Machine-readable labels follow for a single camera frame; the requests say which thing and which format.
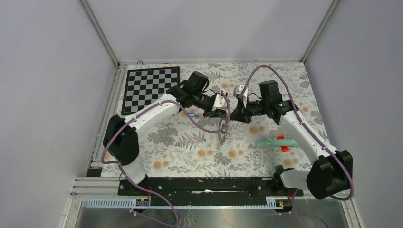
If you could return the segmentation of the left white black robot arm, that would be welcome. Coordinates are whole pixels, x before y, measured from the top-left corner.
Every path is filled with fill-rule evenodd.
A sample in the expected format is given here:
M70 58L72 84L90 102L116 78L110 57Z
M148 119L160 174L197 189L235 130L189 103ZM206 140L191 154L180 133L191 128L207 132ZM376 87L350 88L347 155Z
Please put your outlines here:
M147 183L144 180L146 173L138 156L139 137L150 128L191 106L202 109L207 117L230 120L231 107L227 93L221 90L215 95L207 96L203 91L208 83L207 76L195 71L187 80L169 88L161 98L141 111L126 118L116 114L109 119L102 142L104 150L101 162L108 164L105 155L110 153L115 158L114 163L130 181L129 189L135 195L142 195L147 191Z

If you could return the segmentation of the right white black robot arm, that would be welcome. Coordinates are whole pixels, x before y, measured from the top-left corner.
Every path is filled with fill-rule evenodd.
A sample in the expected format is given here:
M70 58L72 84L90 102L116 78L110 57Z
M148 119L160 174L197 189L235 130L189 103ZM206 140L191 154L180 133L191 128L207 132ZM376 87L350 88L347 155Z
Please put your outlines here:
M261 99L256 101L247 98L245 85L235 86L238 104L230 119L248 124L253 116L267 116L292 136L312 164L309 171L277 168L273 175L273 191L284 196L291 188L308 190L321 200L353 190L352 155L346 150L338 150L316 133L291 100L283 100L276 81L264 81L259 86Z

